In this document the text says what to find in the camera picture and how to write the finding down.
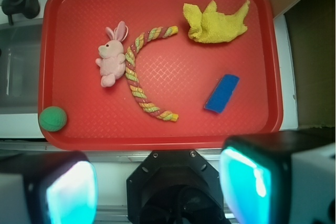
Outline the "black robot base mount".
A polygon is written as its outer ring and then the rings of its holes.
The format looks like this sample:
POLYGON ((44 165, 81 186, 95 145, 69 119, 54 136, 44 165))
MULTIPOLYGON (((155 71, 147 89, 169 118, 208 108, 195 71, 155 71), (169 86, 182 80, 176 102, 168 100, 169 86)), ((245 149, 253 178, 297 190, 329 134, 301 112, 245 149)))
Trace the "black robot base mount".
POLYGON ((219 173, 195 150, 152 151, 127 178, 131 223, 229 223, 219 173))

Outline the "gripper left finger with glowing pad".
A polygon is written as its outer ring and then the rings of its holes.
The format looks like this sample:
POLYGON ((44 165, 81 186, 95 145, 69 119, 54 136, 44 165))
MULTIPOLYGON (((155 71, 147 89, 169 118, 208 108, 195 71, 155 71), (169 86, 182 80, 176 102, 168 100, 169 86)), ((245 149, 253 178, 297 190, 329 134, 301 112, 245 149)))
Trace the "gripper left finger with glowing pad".
POLYGON ((94 223, 97 205, 83 152, 1 155, 1 223, 94 223))

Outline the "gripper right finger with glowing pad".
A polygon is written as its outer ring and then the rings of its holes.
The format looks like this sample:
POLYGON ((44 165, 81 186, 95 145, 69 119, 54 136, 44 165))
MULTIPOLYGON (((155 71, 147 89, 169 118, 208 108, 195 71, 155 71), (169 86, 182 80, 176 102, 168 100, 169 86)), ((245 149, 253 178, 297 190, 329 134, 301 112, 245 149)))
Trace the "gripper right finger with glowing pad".
POLYGON ((233 135, 219 179, 239 223, 335 223, 335 132, 233 135))

